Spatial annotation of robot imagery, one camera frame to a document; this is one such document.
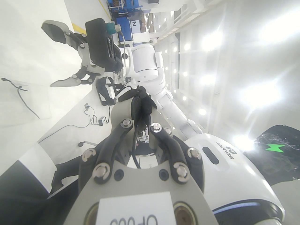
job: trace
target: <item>green logo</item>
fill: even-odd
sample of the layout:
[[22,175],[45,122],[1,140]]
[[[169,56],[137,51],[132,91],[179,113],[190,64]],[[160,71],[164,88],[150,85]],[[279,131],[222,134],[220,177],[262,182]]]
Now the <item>green logo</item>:
[[269,146],[270,148],[268,148],[268,149],[266,149],[266,150],[283,153],[283,151],[282,151],[280,148],[283,147],[284,144],[268,144],[268,146]]

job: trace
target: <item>power adapter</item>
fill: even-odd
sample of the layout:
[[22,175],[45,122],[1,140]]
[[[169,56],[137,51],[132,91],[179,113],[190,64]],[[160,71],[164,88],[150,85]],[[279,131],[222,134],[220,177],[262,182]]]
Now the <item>power adapter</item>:
[[105,117],[101,117],[101,118],[98,120],[99,126],[104,125],[104,122],[105,122],[105,121],[106,121]]

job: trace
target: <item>black cable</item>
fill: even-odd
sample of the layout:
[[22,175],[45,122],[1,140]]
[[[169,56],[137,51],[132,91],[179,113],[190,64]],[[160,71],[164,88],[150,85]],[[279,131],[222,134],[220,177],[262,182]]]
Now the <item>black cable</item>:
[[75,126],[75,127],[77,127],[77,128],[86,128],[86,127],[88,127],[89,124],[93,124],[93,123],[92,123],[91,116],[90,116],[90,115],[88,115],[88,116],[89,116],[89,118],[90,118],[90,121],[89,121],[89,123],[88,123],[86,126],[84,126],[84,127],[79,127],[79,126],[74,125],[74,124],[68,124],[68,125],[66,125],[66,126],[64,126],[64,127],[61,127],[59,130],[53,132],[51,135],[46,136],[44,139],[42,139],[42,140],[39,141],[38,143],[41,143],[42,141],[44,141],[44,140],[47,139],[48,137],[52,136],[52,135],[55,134],[56,132],[59,132],[61,129],[66,128],[66,127],[68,127],[68,126]]
[[86,127],[88,127],[88,125],[86,125],[86,126],[84,126],[84,127],[79,127],[79,126],[74,125],[74,124],[68,124],[68,125],[66,125],[66,126],[64,126],[64,127],[62,127],[62,128],[60,128],[59,130],[53,132],[51,135],[46,136],[43,140],[39,141],[38,143],[41,143],[42,141],[44,141],[44,140],[47,139],[48,137],[52,136],[52,135],[55,134],[56,132],[59,132],[61,129],[66,128],[66,127],[68,127],[68,126],[75,126],[75,127],[77,127],[77,128],[86,128]]
[[99,125],[99,124],[97,123],[97,116],[95,115],[95,110],[94,110],[94,108],[91,107],[91,106],[89,106],[89,107],[92,108],[92,109],[93,109],[93,112],[94,112],[92,118],[91,118],[91,116],[90,116],[89,114],[86,113],[86,111],[84,111],[83,113],[84,113],[85,115],[88,115],[88,116],[89,116],[89,118],[90,118],[90,120],[91,120],[91,124],[93,124],[93,125],[95,125],[95,124]]
[[133,135],[133,140],[132,140],[132,158],[133,158],[133,161],[136,165],[137,168],[141,168],[139,163],[137,162],[137,159],[136,159],[136,156],[135,156],[135,147],[136,147],[136,132],[137,132],[137,126],[138,126],[139,123],[137,123],[137,125],[134,127],[134,135]]
[[109,109],[109,113],[108,113],[108,120],[106,120],[106,117],[105,117],[105,121],[106,121],[106,123],[108,123],[108,122],[109,122],[109,118],[110,118],[110,106],[108,106],[108,109]]
[[20,99],[22,100],[22,102],[24,103],[24,105],[25,105],[25,106],[26,106],[26,107],[27,107],[34,115],[36,115],[36,116],[38,117],[38,119],[40,119],[40,117],[39,117],[33,110],[31,110],[31,109],[29,108],[29,106],[27,106],[26,102],[23,100],[23,98],[22,98],[22,96],[21,96],[21,94],[20,94],[20,90],[26,91],[26,92],[29,92],[29,91],[26,90],[26,89],[22,89],[22,86],[17,87],[15,84],[12,83],[12,81],[10,81],[10,80],[8,80],[8,79],[6,79],[6,78],[1,78],[1,80],[2,80],[2,81],[8,81],[8,82],[10,82],[11,85],[13,85],[13,86],[18,90],[18,95],[19,95]]

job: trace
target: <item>white label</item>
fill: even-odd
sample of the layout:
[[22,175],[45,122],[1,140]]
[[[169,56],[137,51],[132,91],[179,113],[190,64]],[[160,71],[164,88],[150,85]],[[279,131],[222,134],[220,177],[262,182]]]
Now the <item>white label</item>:
[[141,27],[139,25],[139,20],[131,20],[130,25],[131,25],[132,33],[140,33],[141,32]]
[[176,225],[170,192],[102,198],[96,225]]

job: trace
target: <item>teal connector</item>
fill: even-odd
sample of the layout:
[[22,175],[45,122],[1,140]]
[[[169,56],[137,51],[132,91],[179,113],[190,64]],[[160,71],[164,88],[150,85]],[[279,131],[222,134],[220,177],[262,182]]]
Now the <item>teal connector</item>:
[[120,25],[115,25],[114,22],[106,23],[106,31],[108,34],[112,35],[114,33],[117,33],[118,31],[121,31]]

